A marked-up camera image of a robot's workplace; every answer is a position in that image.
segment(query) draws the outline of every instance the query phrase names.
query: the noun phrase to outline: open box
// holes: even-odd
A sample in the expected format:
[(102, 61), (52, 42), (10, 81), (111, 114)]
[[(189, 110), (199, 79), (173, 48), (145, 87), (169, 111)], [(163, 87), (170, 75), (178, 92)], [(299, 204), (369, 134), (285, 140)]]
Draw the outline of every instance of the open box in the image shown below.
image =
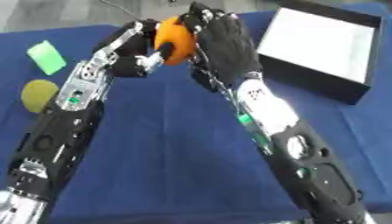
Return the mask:
[(355, 104), (372, 86), (380, 17), (289, 1), (257, 48), (264, 75)]

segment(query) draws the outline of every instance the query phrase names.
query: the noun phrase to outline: yellow sponge ball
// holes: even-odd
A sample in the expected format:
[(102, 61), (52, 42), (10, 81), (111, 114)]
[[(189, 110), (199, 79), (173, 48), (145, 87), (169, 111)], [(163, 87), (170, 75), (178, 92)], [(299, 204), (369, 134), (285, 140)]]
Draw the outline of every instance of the yellow sponge ball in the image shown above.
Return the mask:
[(22, 103), (30, 112), (39, 113), (57, 91), (57, 85), (49, 80), (32, 80), (24, 86)]

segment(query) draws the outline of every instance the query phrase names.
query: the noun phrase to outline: wire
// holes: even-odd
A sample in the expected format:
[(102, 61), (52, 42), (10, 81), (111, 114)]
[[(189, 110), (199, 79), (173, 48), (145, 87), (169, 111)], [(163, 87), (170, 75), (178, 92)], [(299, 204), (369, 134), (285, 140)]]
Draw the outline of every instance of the wire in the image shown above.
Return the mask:
[(137, 15), (135, 15), (135, 13), (131, 12), (130, 10), (125, 9), (124, 7), (122, 7), (121, 5), (115, 4), (115, 3), (111, 3), (108, 0), (100, 0), (101, 3), (104, 4), (108, 4), (111, 5), (113, 7), (116, 7), (117, 9), (127, 13), (128, 15), (132, 16), (135, 20), (142, 20), (140, 17), (138, 17)]

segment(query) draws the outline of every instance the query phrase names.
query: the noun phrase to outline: blue tablecloth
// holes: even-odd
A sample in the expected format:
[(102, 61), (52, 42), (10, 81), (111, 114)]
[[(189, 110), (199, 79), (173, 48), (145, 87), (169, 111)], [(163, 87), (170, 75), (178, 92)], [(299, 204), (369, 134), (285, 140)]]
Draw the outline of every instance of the blue tablecloth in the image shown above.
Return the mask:
[[(392, 211), (392, 20), (379, 4), (349, 6), (385, 17), (374, 87), (356, 106), (267, 80), (336, 150), (372, 212)], [(258, 41), (272, 12), (241, 17)], [(19, 93), (27, 81), (62, 84), (76, 61), (115, 27), (0, 35), (0, 180), (34, 115)], [(45, 77), (25, 51), (48, 39), (68, 67)], [(147, 79), (117, 80), (85, 160), (62, 193), (52, 223), (258, 223), (306, 216), (277, 183), (228, 103), (190, 79), (186, 65)]]

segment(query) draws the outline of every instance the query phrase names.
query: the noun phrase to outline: background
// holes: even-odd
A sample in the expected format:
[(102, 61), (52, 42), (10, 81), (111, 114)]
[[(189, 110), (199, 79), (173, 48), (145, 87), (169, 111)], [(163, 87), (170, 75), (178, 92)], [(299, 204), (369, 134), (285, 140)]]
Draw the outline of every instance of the background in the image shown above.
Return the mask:
[[(187, 11), (193, 0), (109, 0), (121, 5), (138, 18), (157, 20)], [(271, 11), (290, 0), (198, 0), (214, 8), (237, 13)], [(380, 2), (392, 13), (390, 0), (308, 0), (310, 2), (339, 5)], [(0, 0), (0, 32), (22, 32), (48, 28), (83, 25), (123, 25), (134, 18), (101, 0)], [(392, 214), (376, 215), (382, 223), (391, 223)]]

